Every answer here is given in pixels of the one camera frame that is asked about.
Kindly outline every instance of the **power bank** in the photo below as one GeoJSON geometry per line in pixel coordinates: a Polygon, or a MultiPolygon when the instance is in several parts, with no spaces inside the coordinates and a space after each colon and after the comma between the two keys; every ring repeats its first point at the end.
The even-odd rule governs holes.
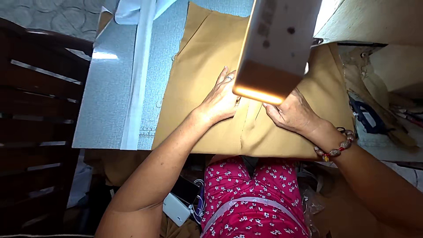
{"type": "Polygon", "coordinates": [[[163,201],[163,212],[179,227],[191,214],[185,204],[171,193],[163,201]]]}

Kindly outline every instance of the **plastic bag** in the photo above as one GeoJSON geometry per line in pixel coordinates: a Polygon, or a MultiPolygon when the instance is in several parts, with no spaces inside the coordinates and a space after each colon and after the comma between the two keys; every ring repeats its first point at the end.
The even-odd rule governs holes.
{"type": "Polygon", "coordinates": [[[319,202],[316,192],[310,186],[307,185],[305,188],[300,186],[300,193],[304,209],[304,221],[310,237],[320,237],[319,230],[313,223],[313,215],[322,211],[324,206],[319,202]]]}

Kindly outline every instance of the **red floral dress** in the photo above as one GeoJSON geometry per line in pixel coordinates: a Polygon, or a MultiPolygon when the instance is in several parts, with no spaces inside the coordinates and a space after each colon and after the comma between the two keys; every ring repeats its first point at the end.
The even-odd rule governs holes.
{"type": "Polygon", "coordinates": [[[208,166],[204,180],[206,204],[201,221],[202,237],[308,237],[292,163],[277,158],[259,160],[253,179],[239,156],[208,166]],[[213,217],[225,203],[245,197],[275,201],[286,208],[291,217],[274,206],[252,201],[232,202],[227,210],[218,212],[217,215],[224,211],[222,216],[213,217]]]}

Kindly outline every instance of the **black phone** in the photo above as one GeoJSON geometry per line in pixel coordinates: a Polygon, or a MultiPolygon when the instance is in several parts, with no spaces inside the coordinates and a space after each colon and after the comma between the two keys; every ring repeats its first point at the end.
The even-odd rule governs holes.
{"type": "Polygon", "coordinates": [[[199,191],[200,187],[198,185],[180,175],[170,192],[183,202],[193,204],[199,191]]]}

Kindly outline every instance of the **hand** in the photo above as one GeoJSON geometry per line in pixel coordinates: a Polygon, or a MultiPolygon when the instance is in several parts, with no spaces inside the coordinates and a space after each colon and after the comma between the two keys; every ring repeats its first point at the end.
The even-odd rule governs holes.
{"type": "Polygon", "coordinates": [[[278,106],[263,103],[267,115],[282,128],[307,137],[325,122],[311,109],[304,96],[295,88],[278,106]]]}
{"type": "Polygon", "coordinates": [[[206,96],[204,101],[195,109],[203,115],[210,126],[235,115],[238,107],[237,101],[241,98],[232,93],[236,70],[228,75],[228,67],[225,66],[217,78],[216,85],[206,96]]]}

